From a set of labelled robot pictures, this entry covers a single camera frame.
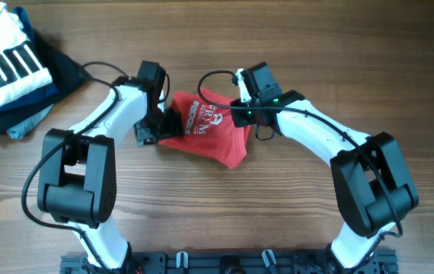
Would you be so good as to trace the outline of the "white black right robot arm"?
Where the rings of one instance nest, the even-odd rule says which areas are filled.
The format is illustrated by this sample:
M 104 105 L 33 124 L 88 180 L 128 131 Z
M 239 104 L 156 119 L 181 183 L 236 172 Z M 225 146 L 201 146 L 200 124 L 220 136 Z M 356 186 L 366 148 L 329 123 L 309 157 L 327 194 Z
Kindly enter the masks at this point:
M 327 248 L 328 271 L 356 271 L 386 236 L 402 236 L 401 222 L 420 198 L 392 135 L 356 131 L 323 114 L 303 94 L 282 91 L 265 62 L 238 69 L 231 80 L 240 93 L 231 102 L 237 127 L 270 127 L 330 167 L 344 224 Z

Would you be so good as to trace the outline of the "red soccer t-shirt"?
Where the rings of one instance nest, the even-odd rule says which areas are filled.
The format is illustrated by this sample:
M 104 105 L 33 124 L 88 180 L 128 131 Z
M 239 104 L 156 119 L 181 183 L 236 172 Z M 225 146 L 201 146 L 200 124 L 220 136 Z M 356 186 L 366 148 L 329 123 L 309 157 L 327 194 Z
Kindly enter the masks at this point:
M 186 91 L 178 91 L 171 106 L 181 114 L 183 136 L 163 139 L 159 145 L 216 159 L 230 169 L 247 156 L 251 128 L 235 126 L 229 109 L 208 104 Z

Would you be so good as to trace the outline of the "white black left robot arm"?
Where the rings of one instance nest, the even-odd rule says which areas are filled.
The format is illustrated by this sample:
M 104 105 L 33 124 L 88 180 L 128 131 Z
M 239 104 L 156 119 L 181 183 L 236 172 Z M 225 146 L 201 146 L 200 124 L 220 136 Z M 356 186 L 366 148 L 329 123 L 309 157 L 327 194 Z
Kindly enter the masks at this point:
M 143 61 L 134 77 L 121 74 L 108 85 L 106 100 L 70 129 L 51 129 L 40 162 L 37 205 L 52 216 L 51 228 L 72 231 L 86 256 L 62 272 L 138 273 L 130 243 L 113 219 L 116 147 L 130 129 L 139 145 L 181 136 L 180 115 L 164 107 L 170 77 L 157 62 Z

